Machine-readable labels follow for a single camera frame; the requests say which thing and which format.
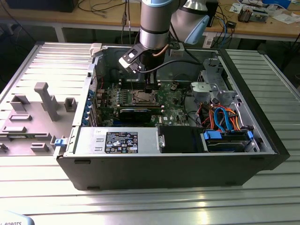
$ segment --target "black cable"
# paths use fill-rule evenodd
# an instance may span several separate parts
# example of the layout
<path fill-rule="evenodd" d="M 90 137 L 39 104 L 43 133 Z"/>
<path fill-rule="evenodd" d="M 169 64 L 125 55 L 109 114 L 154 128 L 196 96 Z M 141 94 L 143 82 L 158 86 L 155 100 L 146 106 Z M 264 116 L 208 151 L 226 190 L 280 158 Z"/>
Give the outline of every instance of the black cable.
<path fill-rule="evenodd" d="M 299 37 L 300 37 L 300 33 L 298 34 L 298 36 L 297 36 L 297 38 L 296 38 L 295 42 L 294 42 L 294 43 L 293 43 L 293 45 L 291 46 L 291 49 L 292 49 L 292 48 L 294 48 L 294 46 L 295 46 L 295 44 L 297 43 L 297 41 L 298 41 Z"/>
<path fill-rule="evenodd" d="M 121 44 L 123 44 L 123 32 L 124 32 L 124 27 L 125 27 L 126 22 L 127 22 L 126 10 L 127 10 L 127 0 L 125 0 L 125 7 L 124 7 L 123 16 L 122 16 Z"/>
<path fill-rule="evenodd" d="M 186 76 L 186 77 L 189 79 L 190 82 L 193 82 L 192 79 L 191 79 L 191 77 L 190 77 L 189 75 L 187 75 L 187 74 L 176 74 L 176 75 L 173 77 L 173 81 L 175 81 L 175 78 L 176 78 L 177 76 L 180 76 L 180 75 Z"/>
<path fill-rule="evenodd" d="M 36 43 L 36 40 L 30 35 L 30 33 L 28 33 L 28 31 L 26 29 L 24 29 L 24 27 L 6 10 L 6 8 L 4 7 L 3 2 L 0 0 L 0 3 L 4 9 L 4 11 L 10 16 L 10 18 L 12 18 L 20 27 L 22 27 L 22 29 L 26 32 L 26 34 L 34 41 L 34 43 Z"/>
<path fill-rule="evenodd" d="M 100 12 L 100 11 L 104 11 L 104 10 L 107 10 L 107 9 L 110 9 L 110 8 L 113 8 L 113 7 L 117 7 L 117 6 L 121 6 L 121 5 L 124 5 L 125 2 L 121 3 L 121 4 L 117 4 L 117 5 L 114 5 L 114 6 L 110 6 L 110 7 L 107 7 L 107 8 L 103 8 L 103 9 L 98 9 L 98 10 L 86 10 L 84 8 L 81 8 L 80 7 L 80 4 L 83 3 L 85 0 L 82 0 L 81 2 L 78 3 L 78 8 L 85 11 L 85 12 Z"/>
<path fill-rule="evenodd" d="M 230 41 L 229 41 L 229 44 L 228 44 L 227 48 L 230 47 L 231 41 L 233 40 L 233 33 L 235 32 L 235 28 L 234 29 L 230 28 L 230 30 L 231 30 L 231 38 L 230 38 Z"/>
<path fill-rule="evenodd" d="M 138 40 L 138 38 L 139 38 L 139 36 L 140 36 L 140 30 L 137 32 L 137 34 L 136 34 L 136 37 L 135 37 L 135 41 L 134 41 L 134 45 L 137 43 L 137 40 Z"/>
<path fill-rule="evenodd" d="M 298 44 L 297 47 L 295 47 L 294 49 L 294 46 L 296 45 L 298 39 L 300 37 L 300 33 L 299 35 L 297 36 L 295 42 L 293 43 L 289 53 L 287 54 L 287 56 L 284 58 L 282 64 L 281 64 L 281 70 L 283 71 L 290 63 L 290 61 L 293 59 L 293 57 L 297 54 L 297 52 L 300 50 L 300 44 Z"/>
<path fill-rule="evenodd" d="M 221 15 L 223 15 L 223 21 L 224 21 L 224 23 L 227 24 L 227 22 L 228 22 L 227 17 L 224 14 L 221 14 Z M 220 33 L 220 35 L 217 38 L 217 40 L 216 41 L 214 40 L 215 43 L 211 46 L 212 48 L 215 46 L 215 44 L 217 44 L 217 45 L 219 44 L 219 39 L 220 39 L 220 37 L 222 36 L 222 34 L 223 34 L 224 30 L 225 30 L 225 27 L 224 27 L 223 24 L 221 25 L 221 27 L 223 28 L 222 32 Z"/>
<path fill-rule="evenodd" d="M 173 31 L 173 33 L 174 33 L 174 36 L 175 36 L 176 40 L 177 40 L 178 42 L 180 42 L 180 41 L 179 41 L 179 38 L 178 38 L 178 36 L 177 36 L 177 34 L 176 34 L 176 32 L 175 32 L 175 29 L 174 29 L 174 27 L 173 27 L 172 22 L 171 22 L 170 25 L 171 25 L 171 29 L 172 29 L 172 31 Z"/>
<path fill-rule="evenodd" d="M 165 62 L 161 65 L 159 65 L 158 67 L 155 67 L 154 69 L 150 69 L 150 70 L 145 70 L 145 71 L 138 71 L 139 73 L 141 74 L 147 74 L 147 73 L 151 73 L 153 71 L 156 71 L 170 63 L 174 63 L 174 62 L 186 62 L 186 63 L 190 63 L 190 64 L 194 64 L 194 65 L 201 65 L 201 63 L 198 63 L 198 62 L 195 62 L 195 61 L 190 61 L 190 60 L 171 60 L 171 61 L 168 61 L 168 62 Z"/>
<path fill-rule="evenodd" d="M 174 36 L 175 36 L 176 40 L 177 40 L 178 43 L 179 43 L 180 40 L 179 40 L 179 38 L 178 38 L 178 36 L 177 36 L 177 34 L 176 34 L 176 31 L 175 31 L 175 29 L 174 29 L 174 27 L 173 27 L 173 24 L 170 23 L 170 25 L 171 25 L 171 29 L 172 29 L 172 31 L 173 31 L 173 33 L 174 33 Z M 185 51 L 190 57 L 192 57 L 196 62 L 200 63 L 200 61 L 199 61 L 195 56 L 193 56 L 192 53 L 190 53 L 184 46 L 183 46 L 183 48 L 184 48 L 184 51 Z"/>
<path fill-rule="evenodd" d="M 130 7 L 129 7 L 129 0 L 127 0 L 128 1 L 128 5 L 127 5 L 127 7 L 128 7 L 128 27 L 129 27 L 129 44 L 131 45 L 131 25 L 130 25 Z"/>
<path fill-rule="evenodd" d="M 183 101 L 183 111 L 196 124 L 196 126 L 199 125 L 200 127 L 202 127 L 202 125 L 198 121 L 196 121 L 193 117 L 191 117 L 189 115 L 189 113 L 191 113 L 192 111 L 190 111 L 189 113 L 187 112 L 187 109 L 186 109 L 186 96 L 187 96 L 187 93 L 188 93 L 188 89 L 184 93 L 184 97 L 183 97 L 183 100 L 182 100 Z"/>

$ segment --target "power supply label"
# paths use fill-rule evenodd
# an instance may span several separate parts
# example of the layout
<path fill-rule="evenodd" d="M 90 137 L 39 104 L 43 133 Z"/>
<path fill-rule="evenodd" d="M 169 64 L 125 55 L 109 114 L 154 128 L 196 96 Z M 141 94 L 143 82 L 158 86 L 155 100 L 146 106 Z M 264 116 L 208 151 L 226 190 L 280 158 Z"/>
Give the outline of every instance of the power supply label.
<path fill-rule="evenodd" d="M 106 153 L 138 153 L 137 132 L 107 132 Z"/>

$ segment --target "connector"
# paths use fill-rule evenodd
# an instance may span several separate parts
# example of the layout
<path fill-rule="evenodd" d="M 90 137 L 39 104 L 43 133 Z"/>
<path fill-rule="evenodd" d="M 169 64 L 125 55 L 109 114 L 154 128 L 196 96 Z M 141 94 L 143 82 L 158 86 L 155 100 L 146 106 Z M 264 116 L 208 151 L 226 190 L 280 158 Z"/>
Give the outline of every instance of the connector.
<path fill-rule="evenodd" d="M 124 12 L 122 16 L 122 26 L 125 26 L 126 22 L 127 22 L 127 14 L 126 12 Z"/>

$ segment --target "slotted aluminum surface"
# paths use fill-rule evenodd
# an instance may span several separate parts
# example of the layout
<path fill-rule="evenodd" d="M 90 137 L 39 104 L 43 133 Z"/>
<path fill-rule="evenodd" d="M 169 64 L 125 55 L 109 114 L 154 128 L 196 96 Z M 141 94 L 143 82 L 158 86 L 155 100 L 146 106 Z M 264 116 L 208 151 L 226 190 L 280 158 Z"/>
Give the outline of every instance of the slotted aluminum surface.
<path fill-rule="evenodd" d="M 281 78 L 273 78 L 276 87 L 284 87 Z M 254 86 L 265 83 L 246 81 Z M 275 108 L 294 104 L 282 102 Z M 265 104 L 265 110 L 272 111 L 273 106 Z M 293 108 L 290 111 L 296 118 Z M 290 125 L 288 129 L 298 127 Z M 284 131 L 282 123 L 274 127 Z M 242 187 L 78 191 L 52 157 L 0 157 L 0 207 L 29 215 L 36 225 L 295 225 L 300 223 L 299 140 L 284 142 L 291 157 Z"/>

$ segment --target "blue clip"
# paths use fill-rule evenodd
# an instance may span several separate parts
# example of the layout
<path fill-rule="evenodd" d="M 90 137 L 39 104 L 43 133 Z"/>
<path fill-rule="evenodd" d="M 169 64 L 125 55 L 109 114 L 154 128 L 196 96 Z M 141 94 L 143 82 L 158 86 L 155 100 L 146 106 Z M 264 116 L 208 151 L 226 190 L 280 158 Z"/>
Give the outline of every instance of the blue clip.
<path fill-rule="evenodd" d="M 86 105 L 85 108 L 84 108 L 84 110 L 85 110 L 86 112 L 89 112 L 89 111 L 90 111 L 90 108 Z"/>
<path fill-rule="evenodd" d="M 92 90 L 89 90 L 88 96 L 89 98 L 93 97 L 95 94 L 95 92 L 93 92 Z"/>
<path fill-rule="evenodd" d="M 85 102 L 85 105 L 87 105 L 87 106 L 90 106 L 91 104 L 92 104 L 91 101 L 86 101 L 86 102 Z"/>
<path fill-rule="evenodd" d="M 88 122 L 86 119 L 82 119 L 82 120 L 81 120 L 81 124 L 84 124 L 85 126 L 88 125 L 88 123 L 89 123 L 89 122 Z"/>
<path fill-rule="evenodd" d="M 219 131 L 205 131 L 204 139 L 222 139 L 222 135 Z"/>
<path fill-rule="evenodd" d="M 60 146 L 60 147 L 64 147 L 66 146 L 68 143 L 68 139 L 67 138 L 61 138 L 61 139 L 56 139 L 54 142 L 54 145 L 56 147 Z"/>
<path fill-rule="evenodd" d="M 84 113 L 83 113 L 83 117 L 84 117 L 84 118 L 87 118 L 88 116 L 89 116 L 89 115 L 88 115 L 87 112 L 84 112 Z"/>
<path fill-rule="evenodd" d="M 251 131 L 248 131 L 247 134 L 248 134 L 248 137 L 250 138 L 250 140 L 252 140 L 253 139 L 253 133 Z"/>

